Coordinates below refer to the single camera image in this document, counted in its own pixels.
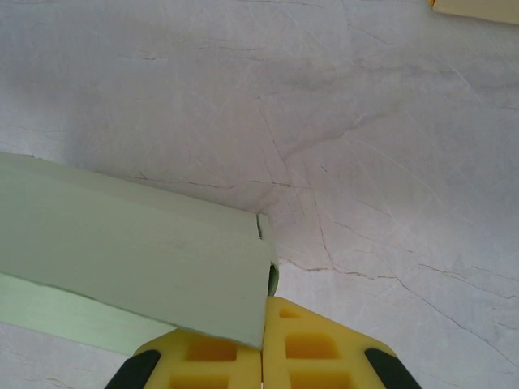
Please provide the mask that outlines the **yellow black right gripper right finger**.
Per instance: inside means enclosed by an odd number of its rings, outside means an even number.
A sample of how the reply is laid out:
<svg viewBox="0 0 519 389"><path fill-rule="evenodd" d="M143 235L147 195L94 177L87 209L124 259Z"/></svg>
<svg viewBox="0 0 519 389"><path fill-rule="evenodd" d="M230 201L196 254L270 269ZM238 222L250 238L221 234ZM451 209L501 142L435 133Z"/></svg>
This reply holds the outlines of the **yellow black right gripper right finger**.
<svg viewBox="0 0 519 389"><path fill-rule="evenodd" d="M267 302L266 388L416 388L384 343L280 297Z"/></svg>

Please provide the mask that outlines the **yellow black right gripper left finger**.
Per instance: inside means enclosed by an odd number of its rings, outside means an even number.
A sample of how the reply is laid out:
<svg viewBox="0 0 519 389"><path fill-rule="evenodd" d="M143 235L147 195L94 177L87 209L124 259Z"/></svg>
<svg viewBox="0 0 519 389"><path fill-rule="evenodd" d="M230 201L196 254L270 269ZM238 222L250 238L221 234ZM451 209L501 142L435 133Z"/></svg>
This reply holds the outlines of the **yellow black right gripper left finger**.
<svg viewBox="0 0 519 389"><path fill-rule="evenodd" d="M259 388L260 352L230 340L173 330L142 345L108 388Z"/></svg>

